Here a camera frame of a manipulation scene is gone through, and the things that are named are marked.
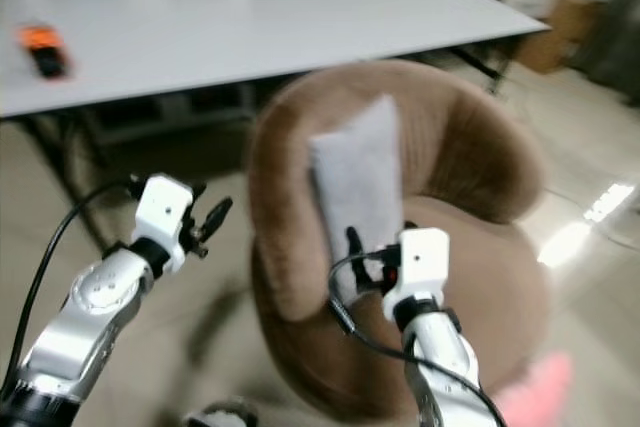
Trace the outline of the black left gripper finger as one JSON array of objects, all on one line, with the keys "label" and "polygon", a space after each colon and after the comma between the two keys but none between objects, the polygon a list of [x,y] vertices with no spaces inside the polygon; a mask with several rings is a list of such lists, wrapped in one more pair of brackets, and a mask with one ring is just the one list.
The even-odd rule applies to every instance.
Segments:
[{"label": "black left gripper finger", "polygon": [[207,213],[204,222],[201,223],[200,229],[198,229],[198,236],[200,238],[211,238],[223,226],[233,204],[233,199],[230,197],[224,197],[220,202],[216,203]]}]

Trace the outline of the grey rectangular pillow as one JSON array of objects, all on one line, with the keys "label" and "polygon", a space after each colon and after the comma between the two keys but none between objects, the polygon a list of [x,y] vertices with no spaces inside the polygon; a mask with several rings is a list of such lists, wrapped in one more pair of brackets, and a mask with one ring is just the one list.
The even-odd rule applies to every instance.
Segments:
[{"label": "grey rectangular pillow", "polygon": [[348,257],[355,226],[364,252],[397,243],[404,226],[396,101],[380,95],[333,133],[308,139],[311,176],[332,261]]}]

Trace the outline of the brown round plush sofa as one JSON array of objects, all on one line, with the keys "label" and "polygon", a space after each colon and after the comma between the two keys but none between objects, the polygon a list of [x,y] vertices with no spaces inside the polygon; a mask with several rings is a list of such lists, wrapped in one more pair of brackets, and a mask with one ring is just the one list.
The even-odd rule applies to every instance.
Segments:
[{"label": "brown round plush sofa", "polygon": [[403,364],[344,335],[326,308],[332,254],[311,191],[307,140],[384,94],[399,113],[404,217],[451,238],[444,300],[474,346],[481,386],[495,392],[520,380],[549,325],[549,273],[517,225],[538,202],[545,170],[498,99],[411,61],[310,72],[271,98],[248,149],[251,282],[276,368],[334,421],[417,414]]}]

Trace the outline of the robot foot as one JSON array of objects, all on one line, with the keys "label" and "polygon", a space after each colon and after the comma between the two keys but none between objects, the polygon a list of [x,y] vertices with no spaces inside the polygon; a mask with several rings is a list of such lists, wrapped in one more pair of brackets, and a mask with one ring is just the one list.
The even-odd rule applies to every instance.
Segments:
[{"label": "robot foot", "polygon": [[180,427],[259,427],[259,414],[243,399],[233,398],[192,410]]}]

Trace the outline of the white rectangular table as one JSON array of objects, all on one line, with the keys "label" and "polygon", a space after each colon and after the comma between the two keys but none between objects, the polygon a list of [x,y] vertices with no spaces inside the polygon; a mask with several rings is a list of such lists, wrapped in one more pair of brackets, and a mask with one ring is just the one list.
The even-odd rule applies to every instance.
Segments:
[{"label": "white rectangular table", "polygon": [[[67,78],[46,80],[20,46],[29,23],[58,31]],[[415,55],[544,29],[499,0],[0,0],[0,116],[35,117]]]}]

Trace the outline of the pink blurred object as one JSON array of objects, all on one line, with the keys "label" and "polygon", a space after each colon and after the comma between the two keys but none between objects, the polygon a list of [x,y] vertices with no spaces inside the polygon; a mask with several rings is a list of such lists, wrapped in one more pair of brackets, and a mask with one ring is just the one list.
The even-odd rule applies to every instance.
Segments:
[{"label": "pink blurred object", "polygon": [[507,427],[562,427],[572,380],[571,355],[556,351],[538,360],[521,380],[504,387],[495,404]]}]

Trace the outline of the orange black handheld device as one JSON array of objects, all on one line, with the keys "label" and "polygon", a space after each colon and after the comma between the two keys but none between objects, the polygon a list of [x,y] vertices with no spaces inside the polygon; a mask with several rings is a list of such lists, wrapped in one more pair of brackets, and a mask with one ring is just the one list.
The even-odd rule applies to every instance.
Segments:
[{"label": "orange black handheld device", "polygon": [[20,46],[31,57],[32,65],[42,79],[67,78],[70,61],[58,31],[45,23],[29,23],[18,30]]}]

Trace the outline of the brown cardboard box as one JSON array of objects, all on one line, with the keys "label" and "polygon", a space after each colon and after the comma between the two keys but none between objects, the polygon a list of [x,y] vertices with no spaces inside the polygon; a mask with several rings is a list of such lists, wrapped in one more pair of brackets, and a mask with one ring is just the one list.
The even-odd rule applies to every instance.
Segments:
[{"label": "brown cardboard box", "polygon": [[556,0],[543,19],[548,29],[522,40],[515,61],[538,74],[567,69],[568,61],[589,38],[604,8],[605,1],[600,0]]}]

